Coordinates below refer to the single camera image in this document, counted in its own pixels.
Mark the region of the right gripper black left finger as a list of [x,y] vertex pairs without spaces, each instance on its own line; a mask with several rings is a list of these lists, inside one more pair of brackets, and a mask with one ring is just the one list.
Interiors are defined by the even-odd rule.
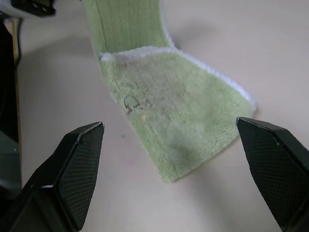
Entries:
[[2,232],[79,232],[96,186],[104,125],[67,133],[1,213]]

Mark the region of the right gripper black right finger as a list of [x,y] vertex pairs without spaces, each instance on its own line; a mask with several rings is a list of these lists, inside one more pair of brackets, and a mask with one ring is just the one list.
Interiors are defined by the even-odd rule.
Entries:
[[283,232],[309,230],[309,151],[285,128],[236,120],[253,180]]

